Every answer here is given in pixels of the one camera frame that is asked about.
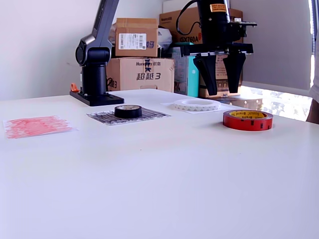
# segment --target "tape roll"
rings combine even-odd
[[[135,119],[142,116],[142,107],[140,106],[117,106],[114,116],[121,119]]]
[[[218,101],[188,99],[174,102],[174,107],[182,111],[215,111],[219,110],[221,103]]]
[[[273,127],[274,116],[260,111],[227,111],[224,125],[228,128],[245,131],[264,131]]]

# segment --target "red scribbled paper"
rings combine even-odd
[[[58,116],[4,121],[7,139],[31,137],[73,130],[69,122]]]

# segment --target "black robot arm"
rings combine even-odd
[[[75,57],[81,71],[80,92],[70,95],[89,106],[104,106],[124,103],[124,99],[108,93],[106,64],[111,58],[112,44],[109,32],[119,0],[101,0],[92,33],[83,37]]]
[[[230,21],[226,0],[192,0],[181,11],[177,21],[177,31],[180,16],[193,3],[197,3],[200,18],[203,44],[181,47],[182,56],[196,56],[194,64],[200,71],[209,94],[217,94],[215,64],[217,55],[228,55],[224,59],[228,76],[230,93],[237,93],[240,75],[246,54],[252,54],[252,44],[234,43],[246,37],[247,26],[256,26],[254,22]]]
[[[118,4],[119,0],[101,0],[92,33],[83,37],[76,49],[76,60],[80,66],[91,62],[90,51],[104,50],[108,51],[105,56],[110,56],[112,44],[108,38]]]

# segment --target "red tape roll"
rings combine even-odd
[[[273,127],[274,116],[260,111],[234,110],[224,113],[224,125],[245,131],[264,131]]]

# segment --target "black cable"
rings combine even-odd
[[[190,29],[190,31],[189,31],[188,34],[185,34],[185,33],[181,32],[180,29],[179,29],[179,18],[180,18],[180,17],[182,16],[182,14],[186,11],[186,9],[189,8],[190,5],[192,5],[193,3],[196,3],[196,2],[198,2],[198,1],[199,1],[199,0],[192,0],[192,1],[190,1],[188,4],[186,4],[186,6],[185,6],[185,7],[182,9],[182,11],[180,12],[180,14],[179,14],[179,16],[178,16],[178,18],[177,18],[177,21],[176,21],[176,29],[177,29],[177,32],[178,32],[179,34],[181,34],[181,35],[183,35],[183,36],[187,36],[187,35],[189,35],[189,34],[191,33],[191,31],[193,31],[193,28],[194,28],[194,26],[195,26],[196,23],[198,23],[198,24],[200,25],[200,22],[198,22],[198,21],[194,22],[194,24],[193,24],[193,26],[191,27],[191,29]]]

